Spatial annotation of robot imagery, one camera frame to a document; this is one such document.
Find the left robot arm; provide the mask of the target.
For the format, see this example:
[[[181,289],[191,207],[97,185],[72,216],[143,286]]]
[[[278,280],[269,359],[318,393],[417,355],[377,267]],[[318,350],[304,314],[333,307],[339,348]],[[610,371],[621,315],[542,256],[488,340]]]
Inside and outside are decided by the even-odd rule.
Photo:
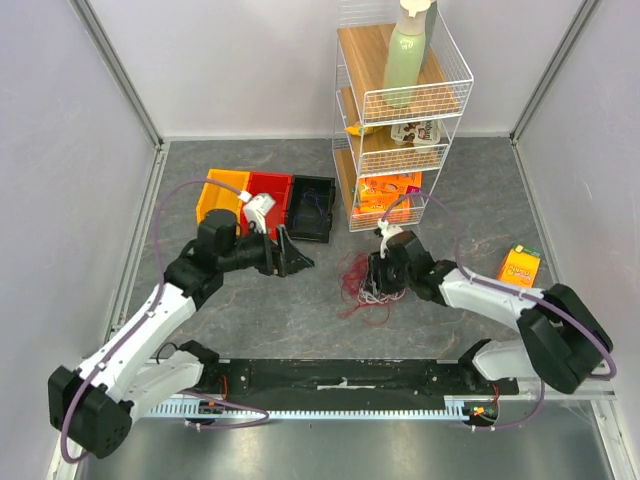
[[[63,458],[75,462],[73,441],[99,459],[124,442],[134,423],[172,395],[193,388],[208,393],[219,382],[216,352],[196,341],[149,369],[143,366],[178,326],[223,285],[225,274],[247,268],[286,277],[314,262],[295,247],[282,225],[276,236],[256,229],[240,235],[233,212],[210,211],[151,296],[105,345],[75,369],[52,372],[47,383],[49,419],[60,431]]]

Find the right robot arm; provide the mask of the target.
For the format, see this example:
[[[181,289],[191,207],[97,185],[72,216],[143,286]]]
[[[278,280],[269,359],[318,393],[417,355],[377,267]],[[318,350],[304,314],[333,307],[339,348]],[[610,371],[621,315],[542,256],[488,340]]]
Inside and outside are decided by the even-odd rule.
[[[457,262],[434,260],[410,230],[395,225],[376,228],[378,249],[368,257],[367,291],[395,296],[413,291],[424,301],[465,310],[496,321],[519,335],[509,342],[487,340],[458,368],[467,392],[483,392],[493,381],[536,376],[564,394],[587,379],[615,374],[613,342],[570,287],[516,287],[478,275]]]

